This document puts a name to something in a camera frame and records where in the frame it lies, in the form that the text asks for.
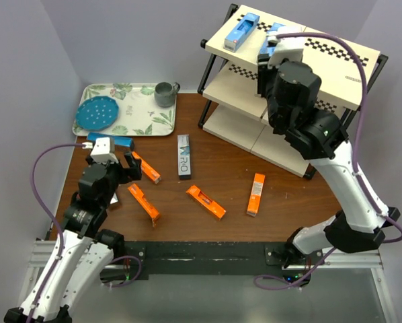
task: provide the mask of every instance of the blue plate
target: blue plate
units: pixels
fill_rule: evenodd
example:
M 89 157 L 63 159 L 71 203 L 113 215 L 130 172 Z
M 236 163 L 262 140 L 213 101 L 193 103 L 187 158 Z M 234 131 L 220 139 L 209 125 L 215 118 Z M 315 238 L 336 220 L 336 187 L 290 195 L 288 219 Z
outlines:
M 96 96 L 80 105 L 75 121 L 87 131 L 100 131 L 111 126 L 118 115 L 119 106 L 115 99 L 108 96 Z

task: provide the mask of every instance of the gray mug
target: gray mug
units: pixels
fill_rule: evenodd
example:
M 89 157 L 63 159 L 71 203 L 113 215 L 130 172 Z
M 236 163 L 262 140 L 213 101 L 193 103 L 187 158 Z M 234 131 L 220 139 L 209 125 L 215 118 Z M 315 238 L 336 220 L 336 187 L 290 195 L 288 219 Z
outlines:
M 179 90 L 180 84 L 177 82 L 172 85 L 167 82 L 158 83 L 155 86 L 155 101 L 157 105 L 162 108 L 172 106 Z

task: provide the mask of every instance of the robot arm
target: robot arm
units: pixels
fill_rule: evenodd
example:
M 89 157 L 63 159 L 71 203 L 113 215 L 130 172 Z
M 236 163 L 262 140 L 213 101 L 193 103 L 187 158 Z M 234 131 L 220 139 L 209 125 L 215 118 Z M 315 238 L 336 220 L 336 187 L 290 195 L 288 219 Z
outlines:
M 266 42 L 270 55 L 258 56 L 258 93 L 267 99 L 268 121 L 273 133 L 285 140 L 309 160 L 324 177 L 337 197 L 342 210 L 335 216 L 296 230 L 286 243 L 285 258 L 303 257 L 313 251 L 336 247 L 352 253 L 377 249 L 385 239 L 382 231 L 385 215 L 396 220 L 396 208 L 386 206 L 375 194 L 364 173 L 358 174 L 382 211 L 378 214 L 370 204 L 352 169 L 352 145 L 339 118 L 332 112 L 315 107 L 321 79 L 296 55 L 298 38 L 279 42 L 276 35 L 288 28 L 270 32 Z
M 106 209 L 119 184 L 141 179 L 141 160 L 131 152 L 124 155 L 129 168 L 123 168 L 114 155 L 111 138 L 97 139 L 87 157 L 89 164 L 79 180 L 79 191 L 74 193 L 71 205 L 64 212 L 62 222 L 64 249 L 58 257 L 58 238 L 40 278 L 32 292 L 19 308 L 11 309 L 4 318 L 6 323 L 31 322 L 71 323 L 71 314 L 85 290 L 114 257 L 121 256 L 124 238 L 108 230 L 98 233 L 107 217 Z M 80 262 L 87 249 L 87 254 Z M 55 268 L 48 272 L 55 260 Z M 46 284 L 37 304 L 33 304 L 43 282 Z

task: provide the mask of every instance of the brown tabletop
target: brown tabletop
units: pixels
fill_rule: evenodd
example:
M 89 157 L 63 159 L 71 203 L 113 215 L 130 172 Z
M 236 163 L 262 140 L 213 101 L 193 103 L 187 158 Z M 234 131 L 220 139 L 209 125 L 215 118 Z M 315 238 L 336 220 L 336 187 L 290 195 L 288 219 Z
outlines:
M 198 94 L 179 94 L 171 135 L 134 138 L 135 151 L 162 177 L 157 185 L 146 176 L 137 182 L 161 214 L 157 226 L 152 227 L 149 215 L 128 192 L 127 184 L 119 187 L 120 204 L 108 211 L 103 228 L 123 234 L 126 240 L 284 241 L 298 227 L 324 221 L 339 210 L 319 174 L 312 180 L 299 178 L 199 129 L 205 102 Z M 190 136 L 191 180 L 179 180 L 177 175 L 177 135 L 182 134 Z M 78 142 L 83 141 L 85 137 L 78 138 Z M 77 181 L 87 165 L 86 155 L 80 148 L 74 150 L 58 207 L 59 221 L 77 190 Z M 250 217 L 246 209 L 256 172 L 265 174 L 266 181 L 259 213 Z M 186 194 L 193 184 L 227 210 L 222 220 Z

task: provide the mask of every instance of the black and white checkered strip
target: black and white checkered strip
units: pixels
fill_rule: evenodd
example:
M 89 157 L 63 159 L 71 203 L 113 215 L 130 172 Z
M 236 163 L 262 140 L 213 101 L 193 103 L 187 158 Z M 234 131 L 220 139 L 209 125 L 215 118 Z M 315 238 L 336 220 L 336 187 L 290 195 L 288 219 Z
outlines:
M 323 44 L 318 40 L 313 40 L 312 38 L 307 38 L 305 45 L 313 49 L 320 50 L 321 52 L 326 52 L 328 55 L 335 56 L 338 59 L 344 59 L 345 61 L 350 61 L 352 59 L 350 54 L 346 52 L 344 49 L 342 48 L 337 49 L 334 46 Z M 360 55 L 358 55 L 358 57 L 362 63 L 362 66 L 367 66 L 367 62 L 369 60 L 366 57 L 361 58 Z
M 248 71 L 247 69 L 242 69 L 240 66 L 236 66 L 235 64 L 232 64 L 231 67 L 229 67 L 229 71 L 240 74 L 241 76 L 244 76 L 253 81 L 257 79 L 257 73 Z
M 316 99 L 315 107 L 320 110 L 330 111 L 332 113 L 335 113 L 335 111 L 337 110 L 337 106 L 329 102 L 320 100 L 319 98 Z
M 240 18 L 237 19 L 238 22 L 241 21 L 241 19 L 244 17 L 245 15 L 240 15 Z M 263 30 L 264 32 L 268 32 L 270 31 L 272 25 L 267 25 L 265 22 L 258 22 L 257 23 L 257 28 L 258 30 Z

